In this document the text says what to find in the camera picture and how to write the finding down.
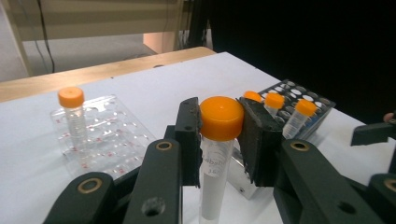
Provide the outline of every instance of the orange cap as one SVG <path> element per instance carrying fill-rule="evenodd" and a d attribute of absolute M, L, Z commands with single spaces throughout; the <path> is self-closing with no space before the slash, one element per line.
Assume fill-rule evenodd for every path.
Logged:
<path fill-rule="evenodd" d="M 301 99 L 297 105 L 295 106 L 296 110 L 298 112 L 311 117 L 314 115 L 315 111 L 317 111 L 317 107 L 314 105 L 314 103 L 307 101 L 305 99 Z"/>
<path fill-rule="evenodd" d="M 214 96 L 201 105 L 201 134 L 215 141 L 230 141 L 242 131 L 244 108 L 234 99 Z"/>
<path fill-rule="evenodd" d="M 276 92 L 268 92 L 265 97 L 264 104 L 273 108 L 280 109 L 285 103 L 285 98 Z"/>
<path fill-rule="evenodd" d="M 84 92 L 77 87 L 66 87 L 58 91 L 59 104 L 66 108 L 76 108 L 84 103 Z"/>
<path fill-rule="evenodd" d="M 259 103 L 262 102 L 262 97 L 255 91 L 245 91 L 244 97 Z"/>

